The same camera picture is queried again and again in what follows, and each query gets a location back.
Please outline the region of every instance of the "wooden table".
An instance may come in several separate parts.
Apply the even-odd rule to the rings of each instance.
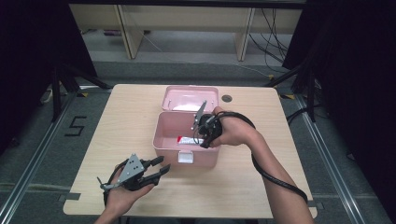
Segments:
[[[96,177],[107,181],[116,164],[136,153],[140,159],[154,159],[152,145],[157,118],[167,86],[117,85],[78,171],[71,193],[78,200],[66,200],[68,215],[100,215],[103,191]],[[312,200],[289,126],[274,89],[217,87],[219,97],[228,94],[230,103],[220,100],[226,110],[250,118],[269,147]],[[150,167],[145,175],[160,169]],[[311,207],[315,217],[317,209]],[[139,199],[127,216],[143,217],[229,217],[271,218],[262,178],[254,169],[246,146],[222,146],[214,168],[171,167],[160,184]]]

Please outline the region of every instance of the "hand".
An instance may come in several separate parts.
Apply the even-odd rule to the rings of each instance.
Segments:
[[[224,111],[221,107],[216,106],[213,114]],[[239,146],[247,144],[252,135],[258,133],[248,123],[239,118],[224,117],[220,119],[223,128],[222,135],[210,144],[211,147],[218,147],[220,145]]]
[[[112,184],[117,183],[122,169],[116,172],[111,181]],[[113,223],[118,217],[128,212],[136,200],[149,193],[153,188],[154,185],[151,184],[135,191],[130,191],[122,186],[112,189],[108,193],[105,211],[95,223]]]

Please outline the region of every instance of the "gray floor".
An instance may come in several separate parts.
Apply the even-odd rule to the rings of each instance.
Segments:
[[[231,34],[195,32],[151,32],[144,39],[137,58],[126,57],[119,36],[104,36],[102,31],[88,32],[84,36],[99,78],[109,84],[156,83],[197,85],[260,86],[269,75],[279,72],[266,66],[264,54],[249,42],[244,62],[236,60]],[[285,45],[291,36],[281,35]],[[277,54],[278,50],[270,49]],[[271,68],[285,71],[280,63],[267,58]],[[277,87],[279,93],[289,93],[292,80]],[[76,97],[50,143],[44,160],[40,163],[29,189],[24,194],[10,223],[90,223],[96,217],[67,216],[63,213],[64,196],[73,184],[95,127],[105,108],[109,93],[89,93]],[[280,99],[285,115],[298,110],[296,100]],[[41,139],[50,126],[51,104],[37,108],[30,122],[19,135],[21,144],[9,148],[0,157],[0,202],[3,203],[13,186],[20,179]],[[332,153],[347,187],[352,192],[366,223],[391,223],[375,197],[374,192],[357,164],[346,157],[347,147],[339,137],[326,111],[316,109],[317,125]],[[79,137],[67,137],[75,130],[69,128],[75,116],[84,130]],[[318,208],[317,223],[352,223],[346,208],[334,187],[329,173],[318,153],[318,148],[308,131],[302,116],[290,125],[290,130],[302,161],[309,187]],[[272,219],[261,223],[274,223]]]

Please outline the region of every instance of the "person's left hand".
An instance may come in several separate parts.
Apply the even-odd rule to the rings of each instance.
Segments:
[[[116,172],[111,181],[112,184],[117,183],[122,170],[123,168]],[[108,193],[105,211],[95,223],[112,223],[118,217],[128,212],[136,200],[149,193],[153,188],[154,185],[151,184],[135,191],[130,191],[123,186],[112,189]]]

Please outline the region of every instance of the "white latch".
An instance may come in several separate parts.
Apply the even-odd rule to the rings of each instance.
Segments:
[[[179,163],[193,163],[194,162],[194,155],[192,152],[183,152],[179,151],[178,152],[178,162]]]

